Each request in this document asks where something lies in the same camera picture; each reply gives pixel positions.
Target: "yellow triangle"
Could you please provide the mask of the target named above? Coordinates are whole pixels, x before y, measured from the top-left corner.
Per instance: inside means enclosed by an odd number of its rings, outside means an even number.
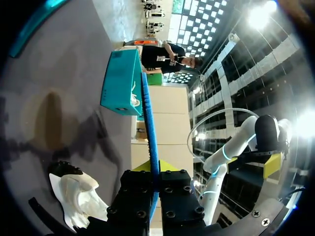
[[[228,161],[227,162],[227,173],[229,173],[229,170],[228,170],[228,164],[232,163],[233,161],[236,161],[237,160],[237,157],[232,157],[232,160]]]
[[[264,165],[264,178],[272,175],[281,168],[281,153],[272,154]]]
[[[159,161],[161,171],[179,171],[179,169],[175,168],[171,164],[167,163],[166,161],[160,160]],[[141,166],[138,166],[137,168],[133,169],[133,171],[150,171],[151,170],[151,165],[150,165],[150,160],[143,163]]]

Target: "man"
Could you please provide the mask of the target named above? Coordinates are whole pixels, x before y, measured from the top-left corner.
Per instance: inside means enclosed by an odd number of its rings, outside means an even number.
[[[163,47],[157,46],[124,46],[118,50],[138,49],[142,70],[147,74],[172,73],[182,70],[185,65],[196,68],[202,65],[202,59],[185,57],[182,47],[166,41]]]

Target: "blue foam strip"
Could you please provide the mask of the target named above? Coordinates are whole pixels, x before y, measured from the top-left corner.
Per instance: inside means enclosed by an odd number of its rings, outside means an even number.
[[[152,200],[152,204],[151,204],[151,209],[150,209],[150,222],[153,219],[157,205],[158,205],[158,192],[154,192],[153,193],[153,200]]]
[[[147,80],[147,74],[142,73],[142,84],[144,97],[142,101],[146,110],[145,122],[148,128],[148,141],[149,141],[149,151],[150,151],[150,163],[151,163],[151,173],[153,175],[153,186],[155,190],[158,190],[158,176],[159,176],[159,164],[158,164],[158,145],[156,131],[154,127],[153,111],[150,100],[150,92]]]
[[[9,51],[9,55],[13,58],[17,57],[22,48],[25,46],[29,38],[33,35],[35,30],[59,7],[69,0],[47,0],[41,7],[39,7],[23,29],[17,36],[13,46]]]

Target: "screw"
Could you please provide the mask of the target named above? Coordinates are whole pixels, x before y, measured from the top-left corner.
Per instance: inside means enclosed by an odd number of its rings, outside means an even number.
[[[261,222],[261,225],[262,225],[263,227],[267,227],[269,224],[270,224],[269,218],[265,218],[265,219],[263,219],[262,222]]]
[[[137,212],[137,216],[138,216],[139,218],[145,218],[145,217],[147,216],[147,214],[146,214],[145,211],[140,210],[140,211]]]
[[[167,213],[166,213],[166,217],[167,218],[174,218],[175,217],[175,212],[173,212],[173,211],[168,211]]]
[[[115,214],[115,213],[117,212],[117,210],[114,209],[114,208],[112,208],[112,207],[110,206],[109,208],[107,208],[107,212],[108,212],[109,214]]]
[[[253,216],[254,218],[258,218],[258,217],[260,217],[260,212],[259,212],[258,210],[253,210],[253,211],[252,211],[252,216]]]
[[[185,187],[183,188],[183,190],[184,190],[184,191],[187,191],[187,192],[189,192],[189,193],[191,193],[191,187],[190,187],[190,186],[185,186]]]
[[[173,192],[173,189],[171,189],[171,188],[165,188],[164,191],[165,191],[166,193],[172,193],[172,192]]]
[[[197,206],[197,207],[195,208],[195,212],[196,212],[197,214],[202,214],[202,213],[204,213],[204,211],[205,211],[205,209],[204,209],[202,206]]]

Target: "glass ceiling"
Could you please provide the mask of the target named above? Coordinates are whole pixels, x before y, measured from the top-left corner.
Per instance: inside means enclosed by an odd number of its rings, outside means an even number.
[[[168,40],[183,47],[186,57],[204,57],[226,5],[225,0],[174,0]],[[164,81],[168,79],[173,78],[164,75]]]

